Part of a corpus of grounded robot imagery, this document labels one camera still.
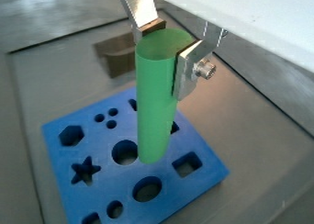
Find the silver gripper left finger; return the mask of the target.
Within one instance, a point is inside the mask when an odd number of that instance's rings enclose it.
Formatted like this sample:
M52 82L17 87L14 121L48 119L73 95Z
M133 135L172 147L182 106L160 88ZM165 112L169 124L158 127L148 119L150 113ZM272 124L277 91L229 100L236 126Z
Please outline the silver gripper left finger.
M165 28L157 16L154 0L120 0L130 24L134 42L149 33Z

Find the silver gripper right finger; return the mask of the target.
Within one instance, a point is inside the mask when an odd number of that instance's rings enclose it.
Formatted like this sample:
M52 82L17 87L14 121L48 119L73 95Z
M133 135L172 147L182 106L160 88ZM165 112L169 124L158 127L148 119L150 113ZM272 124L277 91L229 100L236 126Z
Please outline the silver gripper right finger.
M203 21L196 40L177 53L172 84L172 95L177 101L193 91L199 77L208 80L215 74L216 66L207 55L216 49L223 32L223 28Z

